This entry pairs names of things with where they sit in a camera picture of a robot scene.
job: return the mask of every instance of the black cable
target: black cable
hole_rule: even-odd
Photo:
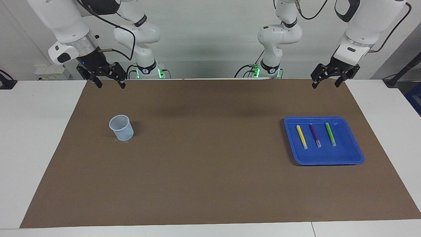
[[[126,78],[125,79],[129,79],[129,70],[130,68],[135,67],[135,65],[130,65],[127,70],[126,70]]]
[[[393,74],[393,75],[390,75],[390,76],[387,76],[387,77],[385,77],[385,78],[383,78],[383,79],[381,79],[381,80],[384,80],[384,79],[386,79],[386,78],[389,78],[389,77],[392,77],[392,76],[396,76],[397,75],[397,73],[396,74]]]
[[[247,76],[247,78],[248,78],[248,77],[250,77],[250,73],[252,73],[252,72],[253,72],[253,70],[247,71],[247,72],[245,72],[245,73],[244,73],[244,75],[243,75],[242,77],[244,78],[244,77],[245,77],[245,75],[246,75],[247,73],[249,73],[249,74],[248,74],[248,76]]]
[[[323,8],[325,7],[325,5],[326,5],[327,2],[328,2],[328,0],[325,1],[325,3],[320,8],[320,10],[313,17],[307,18],[307,17],[303,16],[303,14],[301,12],[301,7],[300,7],[299,4],[297,5],[297,7],[298,7],[298,13],[300,13],[301,17],[303,17],[304,19],[306,19],[306,20],[312,20],[312,19],[316,18],[319,15],[319,13],[323,10]]]
[[[7,72],[0,69],[0,72],[2,72],[4,75],[10,77],[10,79],[14,80],[13,77],[11,77]]]
[[[244,66],[242,66],[238,71],[237,71],[237,73],[235,74],[235,76],[234,76],[234,78],[236,78],[237,77],[237,75],[240,73],[240,71],[241,70],[243,70],[244,68],[246,68],[246,67],[250,67],[250,65],[244,65]]]
[[[81,3],[81,1],[80,0],[76,0],[77,1],[77,3],[79,3],[79,5],[81,5],[85,10],[87,10],[91,15],[93,15],[94,17],[96,17],[96,18],[98,18],[98,19],[100,19],[100,20],[102,20],[102,21],[104,21],[104,22],[106,22],[106,23],[108,23],[108,24],[110,24],[110,25],[112,25],[112,26],[114,26],[114,27],[116,27],[116,28],[119,28],[119,29],[122,29],[122,30],[125,30],[125,31],[127,31],[127,32],[129,32],[130,34],[132,34],[132,36],[133,36],[133,47],[132,47],[132,52],[131,52],[131,55],[130,55],[130,57],[128,57],[126,54],[124,54],[124,53],[122,53],[122,52],[120,52],[120,51],[118,51],[118,50],[115,50],[115,49],[113,49],[112,51],[113,52],[117,52],[117,53],[119,53],[119,54],[121,54],[121,55],[123,55],[124,57],[126,57],[129,61],[130,60],[132,60],[133,59],[133,54],[134,54],[134,47],[136,46],[136,36],[134,35],[134,33],[132,32],[132,31],[130,31],[130,30],[128,30],[128,29],[126,29],[126,28],[123,28],[123,27],[121,27],[121,26],[119,26],[119,25],[117,25],[117,24],[114,24],[114,23],[112,23],[112,22],[110,22],[110,21],[107,21],[106,19],[104,19],[104,18],[102,18],[102,17],[100,17],[100,16],[98,16],[98,14],[96,14],[95,12],[93,12],[89,7],[87,7],[87,6],[85,6],[83,3]]]
[[[370,50],[369,53],[377,53],[379,52],[383,46],[386,44],[386,42],[389,40],[390,36],[393,34],[393,32],[396,30],[396,28],[398,28],[398,26],[400,25],[400,23],[402,23],[403,20],[405,20],[405,18],[409,15],[409,13],[412,10],[412,6],[409,3],[405,3],[405,5],[408,6],[408,12],[403,16],[403,18],[395,25],[395,27],[392,29],[392,31],[389,33],[389,35],[386,37],[386,39],[384,40],[383,44],[380,46],[380,48],[378,50]]]
[[[168,69],[162,69],[162,71],[163,71],[163,72],[168,72],[168,73],[170,74],[170,79],[173,79],[173,78],[171,77],[171,72],[170,72]]]
[[[127,78],[128,78],[129,80],[130,80],[130,74],[131,74],[132,72],[137,73],[137,70],[131,70],[131,71],[129,72],[129,74],[128,74],[128,76],[127,76]]]
[[[257,64],[257,62],[259,61],[259,59],[262,57],[264,53],[264,50],[262,51],[262,53],[260,54],[260,56],[257,58],[256,62],[254,62],[254,64]]]

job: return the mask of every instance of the cup rim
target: cup rim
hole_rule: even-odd
[[[114,129],[112,129],[111,128],[111,122],[112,122],[112,120],[113,119],[115,119],[116,117],[120,117],[120,116],[123,116],[123,117],[126,117],[127,118],[127,124],[126,124],[126,126],[124,126],[123,128],[121,128],[121,129],[116,129],[116,130],[114,130]],[[124,114],[119,114],[119,115],[116,115],[116,116],[114,116],[110,121],[109,121],[109,123],[108,123],[108,127],[112,130],[112,131],[114,131],[114,132],[119,132],[119,131],[122,131],[122,130],[124,130],[125,128],[127,128],[127,126],[129,126],[129,124],[130,124],[130,119],[129,119],[129,117],[127,117],[126,115],[124,115]]]

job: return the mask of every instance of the purple marker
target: purple marker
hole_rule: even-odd
[[[317,136],[316,129],[314,129],[313,124],[310,124],[310,130],[312,131],[312,134],[313,134],[314,140],[316,141],[317,147],[318,148],[322,147],[322,144],[320,143],[319,137]]]

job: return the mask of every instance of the cup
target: cup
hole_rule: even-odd
[[[133,128],[130,119],[126,115],[117,115],[109,121],[109,128],[120,141],[127,141],[133,136]]]

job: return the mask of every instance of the green marker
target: green marker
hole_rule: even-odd
[[[335,138],[333,137],[333,133],[332,133],[332,130],[330,129],[329,123],[325,123],[325,125],[326,125],[326,129],[328,130],[328,134],[330,137],[330,141],[332,142],[332,145],[336,146]]]

